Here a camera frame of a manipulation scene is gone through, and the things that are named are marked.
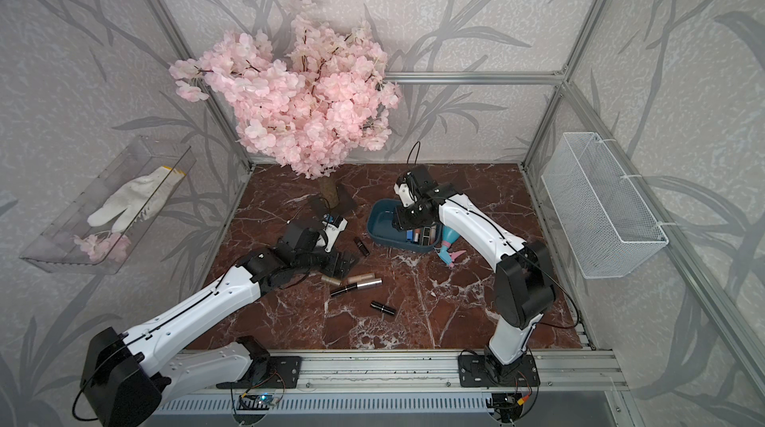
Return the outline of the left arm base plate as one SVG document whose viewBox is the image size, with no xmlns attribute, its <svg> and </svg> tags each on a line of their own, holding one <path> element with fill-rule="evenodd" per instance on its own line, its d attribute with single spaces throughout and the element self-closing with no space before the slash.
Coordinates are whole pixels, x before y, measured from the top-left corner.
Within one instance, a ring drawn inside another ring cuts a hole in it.
<svg viewBox="0 0 765 427">
<path fill-rule="evenodd" d="M 247 369 L 235 381 L 217 383 L 218 389 L 294 389 L 297 387 L 302 357 L 271 355 L 250 335 L 239 337 L 232 345 L 243 347 L 247 351 Z"/>
</svg>

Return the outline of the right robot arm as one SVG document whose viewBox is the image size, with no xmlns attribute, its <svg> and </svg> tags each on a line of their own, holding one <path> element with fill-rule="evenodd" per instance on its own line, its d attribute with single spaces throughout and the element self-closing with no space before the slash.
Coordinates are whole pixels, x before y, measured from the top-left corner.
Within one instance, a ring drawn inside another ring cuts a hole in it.
<svg viewBox="0 0 765 427">
<path fill-rule="evenodd" d="M 556 301 L 552 261 L 542 242 L 527 242 L 484 214 L 452 184 L 437 183 L 424 165 L 396 180 L 394 193 L 402 205 L 394 212 L 398 231 L 442 225 L 439 256 L 452 266 L 458 253 L 449 251 L 464 239 L 492 268 L 495 309 L 500 315 L 488 343 L 488 359 L 506 367 L 525 355 L 528 341 L 544 313 Z"/>
</svg>

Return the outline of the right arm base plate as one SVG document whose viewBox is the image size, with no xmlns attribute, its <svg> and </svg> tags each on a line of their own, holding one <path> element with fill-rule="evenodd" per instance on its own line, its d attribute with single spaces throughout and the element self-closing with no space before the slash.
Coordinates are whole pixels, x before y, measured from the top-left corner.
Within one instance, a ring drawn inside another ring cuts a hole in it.
<svg viewBox="0 0 765 427">
<path fill-rule="evenodd" d="M 494 355 L 462 351 L 457 357 L 461 387 L 536 388 L 540 385 L 536 359 L 531 353 L 510 364 L 502 364 Z"/>
</svg>

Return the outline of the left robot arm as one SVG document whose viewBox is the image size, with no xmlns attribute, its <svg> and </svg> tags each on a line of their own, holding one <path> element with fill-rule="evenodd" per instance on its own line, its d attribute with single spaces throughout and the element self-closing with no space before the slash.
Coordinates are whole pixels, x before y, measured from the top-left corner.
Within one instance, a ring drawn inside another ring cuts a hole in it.
<svg viewBox="0 0 765 427">
<path fill-rule="evenodd" d="M 165 403 L 206 387 L 255 387 L 278 373 L 253 337 L 215 351 L 184 349 L 222 319 L 313 272 L 343 279 L 358 262 L 336 249 L 347 227 L 335 217 L 319 227 L 293 222 L 273 247 L 242 257 L 201 291 L 123 333 L 112 327 L 89 344 L 77 399 L 104 426 L 139 426 Z"/>
</svg>

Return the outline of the teal plastic storage box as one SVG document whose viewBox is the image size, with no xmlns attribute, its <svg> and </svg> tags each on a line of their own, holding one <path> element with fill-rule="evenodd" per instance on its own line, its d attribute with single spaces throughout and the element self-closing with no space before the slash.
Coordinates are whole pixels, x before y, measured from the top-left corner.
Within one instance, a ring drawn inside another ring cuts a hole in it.
<svg viewBox="0 0 765 427">
<path fill-rule="evenodd" d="M 436 234 L 432 245 L 422 246 L 420 243 L 409 242 L 406 239 L 406 231 L 398 231 L 393 225 L 396 208 L 402 207 L 398 199 L 382 199 L 374 204 L 367 222 L 367 231 L 372 240 L 380 245 L 412 251 L 414 253 L 428 253 L 436 251 L 440 246 L 442 225 L 436 225 Z"/>
</svg>

